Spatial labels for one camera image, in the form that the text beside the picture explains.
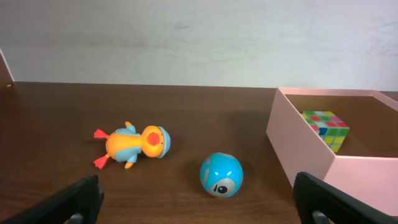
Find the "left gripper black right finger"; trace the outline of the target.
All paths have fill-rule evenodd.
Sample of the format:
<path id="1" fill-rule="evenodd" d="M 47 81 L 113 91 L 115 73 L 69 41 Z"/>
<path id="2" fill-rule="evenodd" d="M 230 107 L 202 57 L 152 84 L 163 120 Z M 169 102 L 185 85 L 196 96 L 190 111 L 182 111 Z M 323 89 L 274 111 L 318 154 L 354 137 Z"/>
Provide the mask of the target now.
<path id="1" fill-rule="evenodd" d="M 302 223 L 397 224 L 397 219 L 353 198 L 307 172 L 294 180 L 292 198 Z"/>

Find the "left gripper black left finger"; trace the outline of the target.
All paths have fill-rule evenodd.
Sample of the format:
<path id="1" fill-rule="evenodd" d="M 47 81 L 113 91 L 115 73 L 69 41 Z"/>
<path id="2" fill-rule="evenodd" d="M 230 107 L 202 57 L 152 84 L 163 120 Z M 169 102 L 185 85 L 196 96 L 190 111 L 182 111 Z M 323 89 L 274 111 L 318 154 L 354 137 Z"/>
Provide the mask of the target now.
<path id="1" fill-rule="evenodd" d="M 99 185 L 99 177 L 89 175 L 3 223 L 95 224 L 103 200 L 104 192 Z"/>

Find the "multicoloured puzzle cube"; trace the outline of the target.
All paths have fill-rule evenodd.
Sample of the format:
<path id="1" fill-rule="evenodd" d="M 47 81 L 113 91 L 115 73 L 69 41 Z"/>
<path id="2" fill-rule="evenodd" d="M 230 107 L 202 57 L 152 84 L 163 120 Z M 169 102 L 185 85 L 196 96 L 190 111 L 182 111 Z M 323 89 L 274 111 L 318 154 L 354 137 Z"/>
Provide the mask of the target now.
<path id="1" fill-rule="evenodd" d="M 308 116 L 304 113 L 301 114 L 301 116 L 303 117 L 303 119 L 307 122 L 310 123 L 310 121 L 308 120 Z"/>
<path id="2" fill-rule="evenodd" d="M 349 126 L 331 111 L 303 111 L 308 116 L 309 125 L 325 144 L 338 152 L 349 132 Z"/>

